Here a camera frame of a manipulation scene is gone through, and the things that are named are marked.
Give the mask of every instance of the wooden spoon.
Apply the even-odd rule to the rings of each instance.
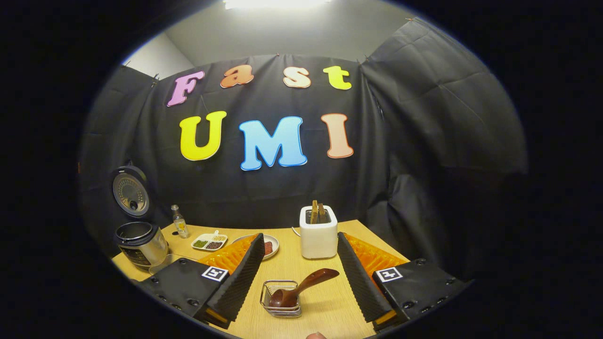
[[[293,307],[297,303],[297,296],[308,287],[312,287],[321,282],[335,278],[339,275],[336,270],[330,268],[321,268],[306,277],[296,289],[286,291],[283,289],[276,290],[270,297],[268,306],[270,307]]]

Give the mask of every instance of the wire basket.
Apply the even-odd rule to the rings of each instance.
[[[260,304],[266,312],[277,318],[297,318],[302,314],[302,306],[300,305],[300,297],[297,296],[297,303],[293,307],[270,307],[270,297],[272,293],[279,289],[294,290],[297,288],[297,282],[293,280],[267,280],[262,287],[262,295],[260,296]]]

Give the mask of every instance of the yellow letter u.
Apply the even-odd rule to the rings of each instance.
[[[182,134],[180,135],[180,152],[189,160],[205,160],[218,151],[222,134],[222,119],[226,116],[223,110],[209,113],[205,118],[209,121],[209,141],[203,147],[197,147],[195,135],[197,134],[197,124],[201,122],[201,117],[192,116],[180,121]]]

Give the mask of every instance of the stainless steel pot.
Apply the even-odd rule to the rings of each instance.
[[[160,264],[168,255],[168,243],[157,225],[143,221],[123,224],[115,231],[114,239],[121,252],[142,268]]]

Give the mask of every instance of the glass bottle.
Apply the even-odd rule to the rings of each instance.
[[[176,229],[178,230],[178,235],[180,235],[180,237],[184,238],[184,239],[191,236],[191,234],[188,231],[188,227],[186,227],[185,219],[182,216],[182,214],[180,214],[178,205],[172,205],[172,212],[174,213],[174,216],[172,218],[174,219],[174,225],[176,226]]]

